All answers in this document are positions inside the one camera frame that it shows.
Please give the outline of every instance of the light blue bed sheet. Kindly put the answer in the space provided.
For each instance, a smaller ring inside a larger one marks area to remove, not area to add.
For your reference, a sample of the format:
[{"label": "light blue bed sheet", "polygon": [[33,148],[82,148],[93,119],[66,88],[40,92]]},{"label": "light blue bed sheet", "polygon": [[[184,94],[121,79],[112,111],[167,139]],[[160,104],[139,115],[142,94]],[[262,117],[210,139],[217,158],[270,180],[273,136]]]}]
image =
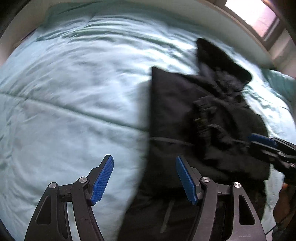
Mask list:
[{"label": "light blue bed sheet", "polygon": [[[204,29],[122,1],[56,5],[0,68],[0,218],[16,241],[24,240],[50,182],[72,183],[106,154],[114,157],[114,170],[93,211],[105,240],[116,240],[145,167],[150,68],[198,73],[199,37],[252,73],[244,89],[248,104],[270,136],[296,143],[289,108],[260,68]],[[265,230],[274,224],[281,183],[271,167]],[[68,213],[79,240],[71,204]]]}]

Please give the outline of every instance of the metal screw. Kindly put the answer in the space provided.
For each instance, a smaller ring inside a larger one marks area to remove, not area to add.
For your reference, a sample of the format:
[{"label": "metal screw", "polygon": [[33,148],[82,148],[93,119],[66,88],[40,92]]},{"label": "metal screw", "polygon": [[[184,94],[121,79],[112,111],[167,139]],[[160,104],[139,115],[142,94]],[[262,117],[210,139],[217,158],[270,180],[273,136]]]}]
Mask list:
[{"label": "metal screw", "polygon": [[79,179],[79,182],[80,183],[85,183],[87,181],[87,177],[81,177],[80,179]]},{"label": "metal screw", "polygon": [[238,182],[235,182],[235,183],[233,183],[233,186],[234,186],[235,188],[240,188],[240,187],[241,187],[241,184],[238,183]]},{"label": "metal screw", "polygon": [[51,183],[51,184],[49,185],[49,188],[55,188],[56,186],[57,186],[56,183]]},{"label": "metal screw", "polygon": [[210,178],[209,177],[202,177],[202,181],[204,183],[208,183],[210,181]]}]

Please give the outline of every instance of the teal fabric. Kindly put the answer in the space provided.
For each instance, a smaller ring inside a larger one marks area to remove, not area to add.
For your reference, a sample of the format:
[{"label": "teal fabric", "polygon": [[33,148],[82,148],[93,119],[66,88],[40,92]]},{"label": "teal fabric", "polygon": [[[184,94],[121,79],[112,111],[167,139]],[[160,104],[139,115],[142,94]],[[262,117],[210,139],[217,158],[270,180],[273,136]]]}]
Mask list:
[{"label": "teal fabric", "polygon": [[271,88],[279,97],[293,106],[296,103],[296,80],[279,71],[262,69],[262,73]]},{"label": "teal fabric", "polygon": [[[122,1],[59,4],[0,68],[0,218],[16,239],[52,181],[85,176],[106,154],[114,170],[94,215],[106,241],[116,240],[135,195],[148,149],[151,66],[197,74],[197,38],[250,71],[244,97],[270,136],[296,143],[288,105],[261,69],[207,30],[163,10]],[[272,227],[282,175],[271,167],[262,221]],[[73,240],[79,240],[68,205]]]}]

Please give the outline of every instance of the blue textured rubber pad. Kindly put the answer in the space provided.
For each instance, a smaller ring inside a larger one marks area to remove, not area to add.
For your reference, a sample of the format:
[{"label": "blue textured rubber pad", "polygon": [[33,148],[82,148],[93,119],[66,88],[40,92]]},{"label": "blue textured rubber pad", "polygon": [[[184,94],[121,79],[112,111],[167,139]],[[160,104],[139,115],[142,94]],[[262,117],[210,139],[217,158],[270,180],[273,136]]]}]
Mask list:
[{"label": "blue textured rubber pad", "polygon": [[103,193],[114,167],[113,157],[110,156],[93,186],[92,205],[102,199]]},{"label": "blue textured rubber pad", "polygon": [[185,190],[187,199],[191,201],[193,205],[196,205],[198,202],[198,198],[196,196],[196,186],[180,157],[176,158],[176,170]]},{"label": "blue textured rubber pad", "polygon": [[257,135],[257,134],[251,134],[251,136],[249,137],[249,141],[259,142],[261,144],[264,144],[273,148],[278,147],[276,140],[273,140],[269,137]]}]

